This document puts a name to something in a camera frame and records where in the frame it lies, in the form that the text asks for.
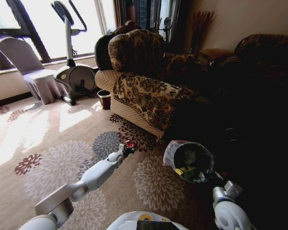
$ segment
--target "small trash can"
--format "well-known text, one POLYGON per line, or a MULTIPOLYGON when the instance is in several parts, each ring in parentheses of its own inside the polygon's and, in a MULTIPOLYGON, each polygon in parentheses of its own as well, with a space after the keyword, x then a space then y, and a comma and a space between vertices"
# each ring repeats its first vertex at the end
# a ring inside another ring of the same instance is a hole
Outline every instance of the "small trash can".
POLYGON ((183 180, 201 184, 219 178, 214 171, 213 155, 200 143, 172 140, 163 157, 163 165, 170 166, 183 180))
POLYGON ((101 106, 103 109, 108 110, 111 106, 111 93, 106 90, 101 90, 97 93, 101 106))

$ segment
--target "beige fabric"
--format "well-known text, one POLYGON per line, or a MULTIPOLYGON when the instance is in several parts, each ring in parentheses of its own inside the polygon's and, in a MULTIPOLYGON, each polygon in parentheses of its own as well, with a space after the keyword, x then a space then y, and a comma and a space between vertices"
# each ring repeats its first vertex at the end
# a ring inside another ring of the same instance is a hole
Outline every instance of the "beige fabric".
POLYGON ((164 131, 150 125, 130 106, 120 103, 119 101, 115 100, 114 97, 111 97, 111 111, 134 123, 135 125, 145 129, 146 131, 154 134, 158 138, 164 136, 165 134, 164 131))
POLYGON ((95 83, 99 88, 112 92, 114 83, 120 75, 121 72, 114 69, 99 70, 95 75, 95 83))
MULTIPOLYGON (((113 69, 99 70, 95 75, 96 85, 103 90, 113 92, 115 81, 120 75, 121 72, 118 72, 113 69)), ((125 118, 126 120, 134 123, 135 125, 145 129, 146 131, 154 134, 158 138, 162 137, 165 133, 164 131, 161 131, 160 129, 150 125, 131 107, 120 103, 113 97, 111 97, 111 111, 125 118)))

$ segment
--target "red object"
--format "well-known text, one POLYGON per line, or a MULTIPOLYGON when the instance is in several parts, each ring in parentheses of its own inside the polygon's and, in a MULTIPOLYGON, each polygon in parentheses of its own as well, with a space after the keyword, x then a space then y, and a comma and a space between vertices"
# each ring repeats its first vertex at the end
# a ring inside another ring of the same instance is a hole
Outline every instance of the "red object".
POLYGON ((135 145, 134 143, 132 143, 130 140, 126 141, 126 142, 125 142, 125 145, 126 145, 126 147, 128 147, 128 148, 133 148, 133 147, 136 148, 136 145, 135 145))

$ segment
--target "curtain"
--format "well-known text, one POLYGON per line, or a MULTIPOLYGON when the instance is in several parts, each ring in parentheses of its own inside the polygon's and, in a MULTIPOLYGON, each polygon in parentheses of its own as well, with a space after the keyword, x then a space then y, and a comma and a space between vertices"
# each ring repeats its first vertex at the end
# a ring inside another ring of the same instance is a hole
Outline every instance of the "curtain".
POLYGON ((126 2, 124 0, 114 0, 116 26, 122 26, 126 22, 126 2))

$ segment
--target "floor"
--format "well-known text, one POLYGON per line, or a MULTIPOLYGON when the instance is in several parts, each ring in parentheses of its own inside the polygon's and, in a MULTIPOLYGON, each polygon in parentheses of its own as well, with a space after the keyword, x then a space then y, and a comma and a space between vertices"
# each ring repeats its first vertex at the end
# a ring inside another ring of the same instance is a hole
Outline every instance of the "floor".
POLYGON ((17 229, 35 216, 34 205, 131 139, 130 155, 80 202, 61 229, 106 229, 125 212, 155 212, 191 230, 215 229, 212 191, 187 184, 162 166, 167 143, 110 110, 97 98, 76 106, 27 98, 0 107, 0 230, 17 229))

